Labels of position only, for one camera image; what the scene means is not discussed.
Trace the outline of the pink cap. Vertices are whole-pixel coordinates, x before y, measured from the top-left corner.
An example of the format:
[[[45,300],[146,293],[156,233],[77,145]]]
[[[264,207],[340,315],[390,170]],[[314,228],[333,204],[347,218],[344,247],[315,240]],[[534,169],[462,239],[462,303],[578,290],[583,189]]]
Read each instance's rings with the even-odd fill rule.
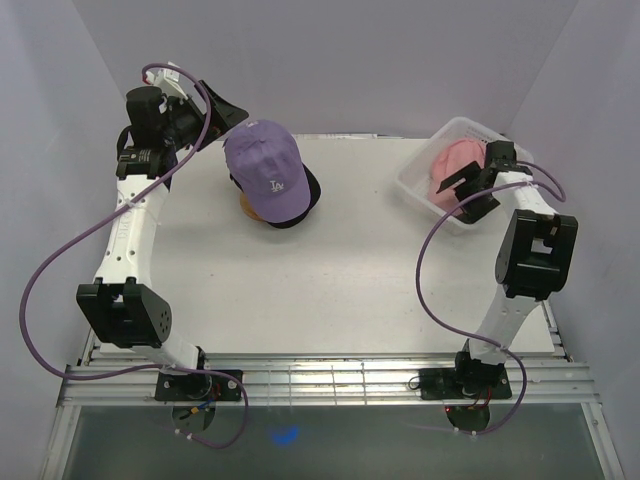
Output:
[[[427,199],[444,211],[456,205],[454,190],[449,188],[438,192],[441,183],[467,165],[476,162],[484,166],[486,146],[484,143],[470,138],[456,140],[442,150],[431,165],[430,185]]]

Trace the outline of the purple cap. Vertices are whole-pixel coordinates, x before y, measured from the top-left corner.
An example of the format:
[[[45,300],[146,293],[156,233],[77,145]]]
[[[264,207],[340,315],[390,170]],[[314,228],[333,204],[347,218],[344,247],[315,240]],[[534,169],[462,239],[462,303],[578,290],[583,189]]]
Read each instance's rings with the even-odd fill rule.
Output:
[[[223,148],[230,175],[264,220],[285,222],[307,209],[304,164],[285,127],[270,120],[247,123],[231,131]]]

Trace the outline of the black cap gold logo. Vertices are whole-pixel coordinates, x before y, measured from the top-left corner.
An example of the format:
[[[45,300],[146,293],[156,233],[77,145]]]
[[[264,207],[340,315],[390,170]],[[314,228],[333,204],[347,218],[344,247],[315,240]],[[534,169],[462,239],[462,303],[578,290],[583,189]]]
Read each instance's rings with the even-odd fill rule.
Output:
[[[301,223],[307,217],[310,211],[316,206],[316,204],[320,200],[322,190],[321,190],[320,183],[318,182],[316,177],[313,175],[313,173],[307,168],[306,165],[304,165],[304,172],[306,174],[306,178],[309,184],[309,192],[310,192],[310,202],[307,209],[303,213],[301,213],[299,216],[285,222],[274,223],[274,222],[267,222],[266,220],[264,220],[262,223],[266,223],[270,225],[272,228],[283,230],[283,229],[293,228],[294,226]],[[229,178],[236,185],[236,187],[242,192],[242,186],[237,182],[237,180],[232,175],[229,175]]]

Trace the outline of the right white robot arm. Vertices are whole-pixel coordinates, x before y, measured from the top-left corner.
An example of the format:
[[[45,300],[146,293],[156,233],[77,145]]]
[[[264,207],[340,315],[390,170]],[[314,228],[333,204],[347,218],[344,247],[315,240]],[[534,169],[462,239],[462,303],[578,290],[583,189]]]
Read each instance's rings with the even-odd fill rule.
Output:
[[[506,384],[504,364],[526,317],[563,289],[578,232],[575,217],[561,215],[542,197],[531,165],[517,160],[514,144],[490,142],[483,165],[472,162],[440,182],[462,205],[456,216],[475,224],[501,208],[509,219],[498,251],[496,294],[477,332],[456,354],[451,382],[464,397]]]

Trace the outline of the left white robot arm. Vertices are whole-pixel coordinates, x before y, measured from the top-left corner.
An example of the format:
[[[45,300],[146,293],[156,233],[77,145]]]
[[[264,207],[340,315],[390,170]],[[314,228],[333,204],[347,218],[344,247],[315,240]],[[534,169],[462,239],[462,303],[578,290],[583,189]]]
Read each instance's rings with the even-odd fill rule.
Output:
[[[178,152],[200,151],[248,117],[204,81],[197,85],[209,101],[205,111],[172,80],[127,93],[130,124],[116,144],[116,207],[122,213],[111,224],[93,282],[79,285],[76,293],[101,343],[182,367],[177,386],[194,400],[210,392],[212,376],[198,366],[199,349],[174,331],[169,303],[152,288],[154,239]]]

